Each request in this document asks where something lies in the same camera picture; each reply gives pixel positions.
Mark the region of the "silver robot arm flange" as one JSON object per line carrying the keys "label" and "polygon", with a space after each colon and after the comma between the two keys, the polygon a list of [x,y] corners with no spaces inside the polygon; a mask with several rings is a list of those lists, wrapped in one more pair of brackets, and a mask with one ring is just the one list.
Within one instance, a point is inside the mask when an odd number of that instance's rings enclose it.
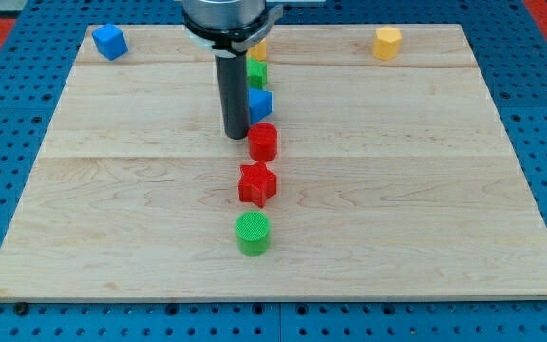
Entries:
{"label": "silver robot arm flange", "polygon": [[235,58],[261,43],[283,16],[265,0],[182,0],[190,39],[217,58]]}

